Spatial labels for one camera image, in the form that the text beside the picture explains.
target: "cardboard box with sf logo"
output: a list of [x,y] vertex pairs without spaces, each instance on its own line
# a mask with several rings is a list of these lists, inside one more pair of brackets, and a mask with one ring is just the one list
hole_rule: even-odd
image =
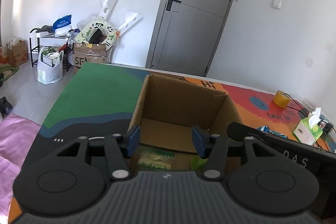
[[75,71],[78,71],[85,62],[105,64],[108,55],[105,44],[75,43]]

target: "black handle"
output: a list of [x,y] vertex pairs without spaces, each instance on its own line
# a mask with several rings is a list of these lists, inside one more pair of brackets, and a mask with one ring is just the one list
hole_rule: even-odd
[[104,149],[109,177],[112,181],[126,180],[131,177],[130,169],[119,149],[117,140],[112,135],[105,136]]
[[168,4],[167,4],[167,8],[166,8],[167,11],[171,10],[171,6],[173,4],[173,1],[176,1],[178,3],[182,3],[182,1],[180,1],[180,0],[168,0]]

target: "rug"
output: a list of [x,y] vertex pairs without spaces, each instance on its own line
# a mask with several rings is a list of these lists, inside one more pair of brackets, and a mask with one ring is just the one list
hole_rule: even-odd
[[7,79],[9,79],[12,75],[16,74],[18,72],[19,68],[13,67],[11,65],[0,64],[0,73],[3,73],[5,77],[2,79],[3,82],[5,82]]
[[9,114],[0,123],[0,223],[7,223],[14,179],[19,174],[40,125]]

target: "white plastic bag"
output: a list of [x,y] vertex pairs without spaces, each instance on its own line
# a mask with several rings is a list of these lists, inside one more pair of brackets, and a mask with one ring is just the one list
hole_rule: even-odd
[[89,15],[86,19],[81,20],[80,22],[77,23],[77,28],[81,31],[84,29],[84,27],[89,24],[91,21],[94,21],[96,19],[99,20],[104,20],[103,17],[98,17],[95,14]]
[[15,46],[16,44],[19,44],[20,40],[22,40],[19,37],[13,37],[10,40],[7,41],[7,48],[12,49],[13,46]]
[[63,55],[64,52],[61,51],[57,58],[54,67],[51,67],[41,61],[41,55],[44,51],[43,47],[39,53],[39,59],[37,61],[37,80],[42,84],[53,84],[57,83],[63,77]]

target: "black cable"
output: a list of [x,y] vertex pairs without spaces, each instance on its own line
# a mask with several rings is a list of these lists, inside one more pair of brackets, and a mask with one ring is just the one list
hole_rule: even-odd
[[316,141],[316,145],[317,145],[319,148],[323,149],[322,146],[320,146],[319,143],[318,143],[317,141]]
[[304,112],[302,112],[301,110],[299,110],[299,109],[296,109],[296,108],[294,108],[294,107],[290,107],[290,106],[287,106],[288,108],[291,108],[291,109],[294,109],[294,110],[297,110],[298,112],[301,112],[305,117],[308,117],[308,115],[307,115],[307,113],[304,113]]
[[325,121],[321,121],[321,122],[324,122],[325,124],[328,124],[328,125],[330,125],[331,127],[332,127],[332,129],[335,131],[335,133],[336,133],[336,130],[335,130],[335,128],[333,127],[333,125],[330,123],[330,122],[325,122]]
[[300,106],[288,93],[285,93],[285,92],[283,92],[284,94],[286,94],[289,98],[291,98],[292,100],[293,100],[293,102],[295,103],[295,104],[297,104],[298,106],[299,106],[299,108],[301,108],[303,111],[304,111],[304,109],[303,109],[303,107],[302,106]]

